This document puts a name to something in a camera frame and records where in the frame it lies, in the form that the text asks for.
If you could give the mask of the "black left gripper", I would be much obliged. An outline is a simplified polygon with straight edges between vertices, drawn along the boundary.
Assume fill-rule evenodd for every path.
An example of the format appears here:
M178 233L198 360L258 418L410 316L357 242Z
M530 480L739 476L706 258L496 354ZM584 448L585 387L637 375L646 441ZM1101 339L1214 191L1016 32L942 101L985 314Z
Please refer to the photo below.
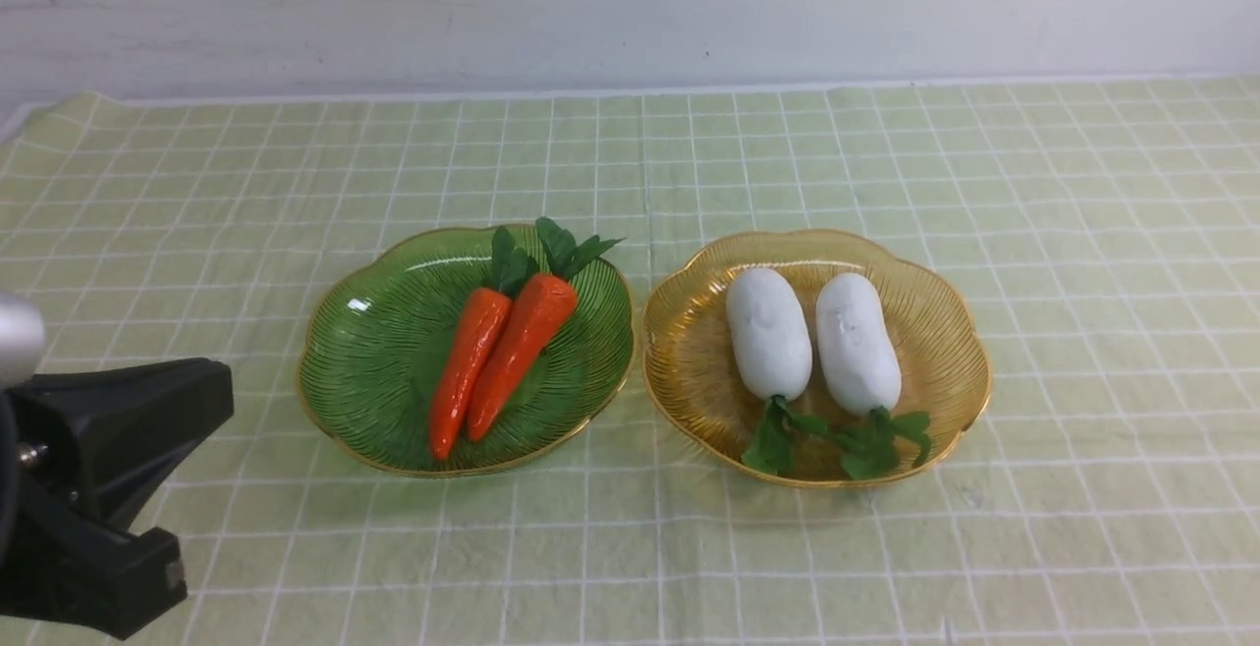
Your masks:
M1 399L4 617L127 640L188 598L176 536L125 530L234 413L232 369L184 358L37 375ZM39 450L21 466L20 443Z

